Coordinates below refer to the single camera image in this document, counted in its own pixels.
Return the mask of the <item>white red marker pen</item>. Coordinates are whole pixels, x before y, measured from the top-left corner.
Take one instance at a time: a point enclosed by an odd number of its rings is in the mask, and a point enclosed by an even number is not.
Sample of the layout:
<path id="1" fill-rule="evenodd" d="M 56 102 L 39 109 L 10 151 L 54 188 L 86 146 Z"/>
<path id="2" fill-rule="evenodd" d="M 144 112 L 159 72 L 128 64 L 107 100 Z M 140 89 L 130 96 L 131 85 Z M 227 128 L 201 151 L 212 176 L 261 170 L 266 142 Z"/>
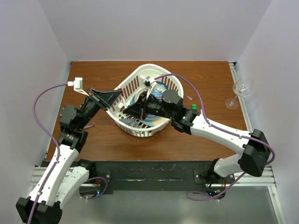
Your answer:
<path id="1" fill-rule="evenodd" d="M 121 95 L 121 98 L 122 98 L 122 102 L 123 102 L 124 108 L 126 108 L 127 105 L 126 105 L 126 100 L 125 100 L 125 97 L 124 97 L 124 94 L 123 94 L 123 93 L 122 93 L 122 95 Z"/>

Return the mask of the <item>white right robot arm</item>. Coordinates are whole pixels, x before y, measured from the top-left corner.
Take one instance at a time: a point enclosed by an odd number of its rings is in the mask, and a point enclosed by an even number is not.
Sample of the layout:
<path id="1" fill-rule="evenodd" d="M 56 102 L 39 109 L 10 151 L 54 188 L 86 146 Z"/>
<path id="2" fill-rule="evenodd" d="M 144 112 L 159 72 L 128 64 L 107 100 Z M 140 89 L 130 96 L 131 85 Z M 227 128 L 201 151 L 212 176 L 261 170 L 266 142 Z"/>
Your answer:
<path id="1" fill-rule="evenodd" d="M 185 108 L 183 99 L 174 90 L 165 91 L 161 99 L 143 92 L 123 112 L 137 119 L 144 119 L 149 114 L 170 119 L 171 125 L 181 133 L 205 137 L 233 150 L 235 155 L 215 159 L 203 175 L 213 183 L 238 172 L 261 177 L 271 153 L 262 131 L 250 133 L 206 120 L 203 112 Z"/>

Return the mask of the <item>black green highlighter pen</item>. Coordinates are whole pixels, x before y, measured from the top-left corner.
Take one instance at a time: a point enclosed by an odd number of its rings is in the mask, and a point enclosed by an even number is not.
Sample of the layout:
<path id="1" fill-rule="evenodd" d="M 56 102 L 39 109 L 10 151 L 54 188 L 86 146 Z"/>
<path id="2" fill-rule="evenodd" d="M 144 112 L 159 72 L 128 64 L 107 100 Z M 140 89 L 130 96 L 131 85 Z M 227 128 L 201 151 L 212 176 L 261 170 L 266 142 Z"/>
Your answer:
<path id="1" fill-rule="evenodd" d="M 192 110 L 196 111 L 197 110 L 197 105 L 193 104 L 192 105 Z"/>

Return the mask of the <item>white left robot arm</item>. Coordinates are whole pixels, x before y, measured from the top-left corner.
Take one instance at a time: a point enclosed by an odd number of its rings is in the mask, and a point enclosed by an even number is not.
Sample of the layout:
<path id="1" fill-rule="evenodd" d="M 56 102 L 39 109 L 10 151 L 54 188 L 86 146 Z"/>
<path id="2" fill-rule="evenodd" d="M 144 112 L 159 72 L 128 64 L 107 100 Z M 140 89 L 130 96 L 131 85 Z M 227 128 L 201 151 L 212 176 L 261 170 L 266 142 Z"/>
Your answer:
<path id="1" fill-rule="evenodd" d="M 83 183 L 98 179 L 96 164 L 80 160 L 68 175 L 70 166 L 81 152 L 88 133 L 84 127 L 99 110 L 109 110 L 122 95 L 122 90 L 98 91 L 90 88 L 83 93 L 80 108 L 66 105 L 60 112 L 61 134 L 54 140 L 56 150 L 44 174 L 26 198 L 19 198 L 16 209 L 23 223 L 57 224 L 63 207 Z"/>

